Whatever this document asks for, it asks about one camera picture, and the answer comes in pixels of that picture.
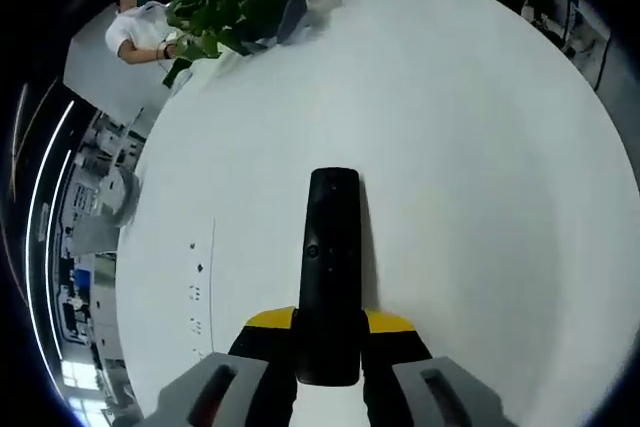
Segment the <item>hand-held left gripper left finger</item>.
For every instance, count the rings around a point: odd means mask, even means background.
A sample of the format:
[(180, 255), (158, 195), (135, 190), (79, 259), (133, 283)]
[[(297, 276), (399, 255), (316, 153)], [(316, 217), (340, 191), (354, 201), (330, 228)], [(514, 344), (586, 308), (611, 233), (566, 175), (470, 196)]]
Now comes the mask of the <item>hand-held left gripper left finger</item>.
[(213, 352), (161, 389), (144, 426), (288, 426), (297, 394), (296, 309), (247, 321), (228, 353)]

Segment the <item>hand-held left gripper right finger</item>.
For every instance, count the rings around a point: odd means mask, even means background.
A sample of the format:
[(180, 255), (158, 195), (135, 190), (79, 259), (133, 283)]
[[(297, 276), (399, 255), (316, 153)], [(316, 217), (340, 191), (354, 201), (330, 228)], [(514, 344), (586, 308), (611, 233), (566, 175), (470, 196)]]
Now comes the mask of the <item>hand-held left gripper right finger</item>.
[(372, 426), (504, 426), (499, 395), (448, 357), (434, 357), (405, 318), (366, 309), (363, 399)]

